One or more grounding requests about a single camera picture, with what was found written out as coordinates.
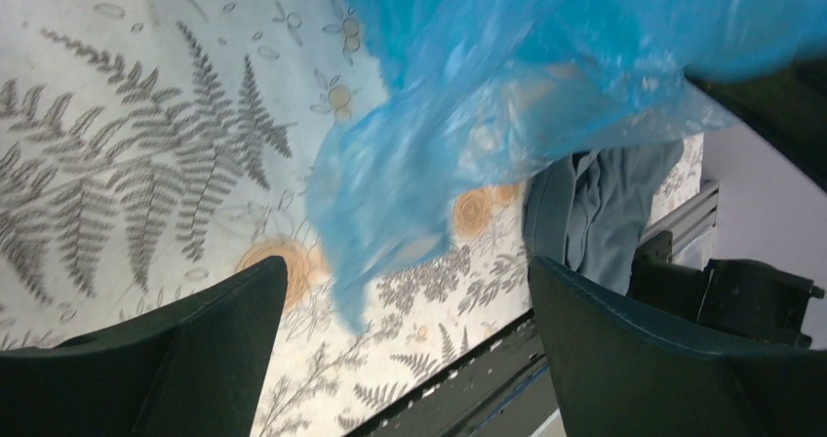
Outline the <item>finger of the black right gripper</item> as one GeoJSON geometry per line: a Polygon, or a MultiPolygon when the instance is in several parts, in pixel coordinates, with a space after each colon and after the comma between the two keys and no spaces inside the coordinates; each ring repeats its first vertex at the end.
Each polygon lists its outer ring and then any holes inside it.
{"type": "Polygon", "coordinates": [[[826,59],[735,83],[689,81],[826,189],[826,59]]]}

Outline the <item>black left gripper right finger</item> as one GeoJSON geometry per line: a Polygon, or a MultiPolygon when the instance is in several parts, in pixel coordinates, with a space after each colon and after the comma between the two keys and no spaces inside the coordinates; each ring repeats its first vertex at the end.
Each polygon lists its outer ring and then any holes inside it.
{"type": "Polygon", "coordinates": [[[822,436],[826,354],[711,330],[549,258],[529,287],[570,436],[822,436]]]}

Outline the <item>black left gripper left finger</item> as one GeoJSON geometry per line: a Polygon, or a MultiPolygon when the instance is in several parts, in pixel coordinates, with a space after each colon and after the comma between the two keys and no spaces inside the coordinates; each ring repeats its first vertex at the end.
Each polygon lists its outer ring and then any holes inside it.
{"type": "Polygon", "coordinates": [[[271,256],[187,298],[1,356],[5,436],[247,436],[288,288],[271,256]]]}

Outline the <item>blue plastic trash bag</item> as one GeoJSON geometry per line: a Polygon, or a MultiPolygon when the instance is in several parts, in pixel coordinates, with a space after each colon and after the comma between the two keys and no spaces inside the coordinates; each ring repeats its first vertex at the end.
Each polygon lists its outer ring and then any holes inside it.
{"type": "Polygon", "coordinates": [[[826,0],[346,0],[387,100],[324,138],[306,213],[354,333],[377,277],[443,255],[460,194],[566,155],[722,129],[690,84],[826,52],[826,0]]]}

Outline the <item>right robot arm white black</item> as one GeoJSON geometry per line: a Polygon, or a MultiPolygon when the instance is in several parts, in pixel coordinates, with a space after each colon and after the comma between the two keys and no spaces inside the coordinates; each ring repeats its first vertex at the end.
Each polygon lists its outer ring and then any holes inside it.
{"type": "MultiPolygon", "coordinates": [[[[798,61],[741,82],[691,78],[820,190],[826,188],[826,59],[798,61]]],[[[809,348],[802,325],[824,288],[753,259],[711,259],[701,269],[666,254],[673,235],[657,233],[636,253],[628,297],[694,324],[762,342],[809,348]]]]}

